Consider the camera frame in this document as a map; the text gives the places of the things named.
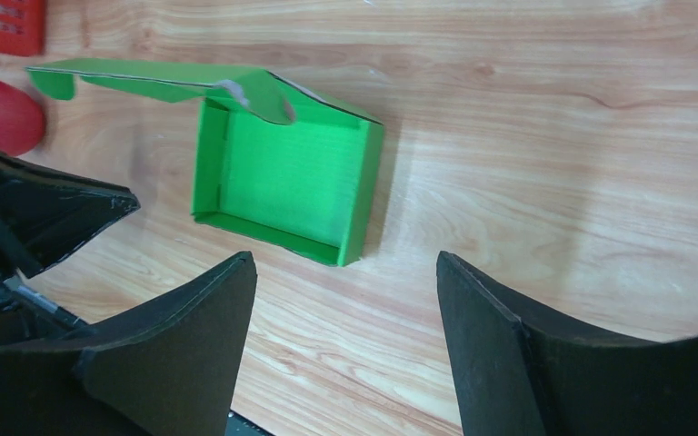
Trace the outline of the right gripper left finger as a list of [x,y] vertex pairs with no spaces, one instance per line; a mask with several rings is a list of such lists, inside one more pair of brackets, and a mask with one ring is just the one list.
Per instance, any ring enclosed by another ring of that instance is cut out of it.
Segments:
[[257,281],[240,252],[170,292],[64,331],[0,312],[0,435],[221,435]]

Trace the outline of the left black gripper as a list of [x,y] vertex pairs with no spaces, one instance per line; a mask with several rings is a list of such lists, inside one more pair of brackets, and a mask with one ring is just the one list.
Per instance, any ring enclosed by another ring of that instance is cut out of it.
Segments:
[[93,335],[88,322],[32,289],[26,279],[63,262],[139,207],[124,186],[0,152],[0,314],[28,316],[32,337]]

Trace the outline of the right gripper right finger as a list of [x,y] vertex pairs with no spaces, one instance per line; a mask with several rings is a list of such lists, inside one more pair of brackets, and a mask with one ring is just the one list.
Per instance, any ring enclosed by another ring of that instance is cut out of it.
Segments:
[[698,435],[698,336],[652,342],[441,252],[437,295],[467,435]]

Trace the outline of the green paper box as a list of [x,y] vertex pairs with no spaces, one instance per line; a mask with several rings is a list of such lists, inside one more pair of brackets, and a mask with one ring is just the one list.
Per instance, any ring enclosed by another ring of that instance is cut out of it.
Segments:
[[267,69],[75,58],[31,65],[55,100],[84,81],[170,104],[198,100],[196,222],[332,266],[364,250],[384,125]]

